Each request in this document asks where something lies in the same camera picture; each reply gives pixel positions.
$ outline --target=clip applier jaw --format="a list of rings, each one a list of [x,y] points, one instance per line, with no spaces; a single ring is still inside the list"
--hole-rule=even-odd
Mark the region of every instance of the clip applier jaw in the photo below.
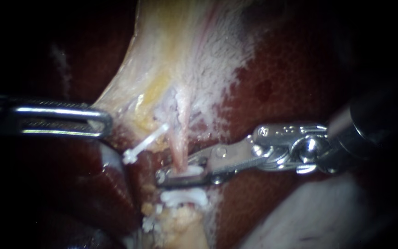
[[[87,104],[0,95],[0,135],[101,139],[112,124],[108,113]]]
[[[326,127],[319,124],[266,124],[234,144],[216,144],[188,157],[192,172],[175,174],[172,166],[156,172],[161,188],[186,188],[221,184],[241,170],[295,170],[305,174],[316,169],[319,153],[328,145]]]

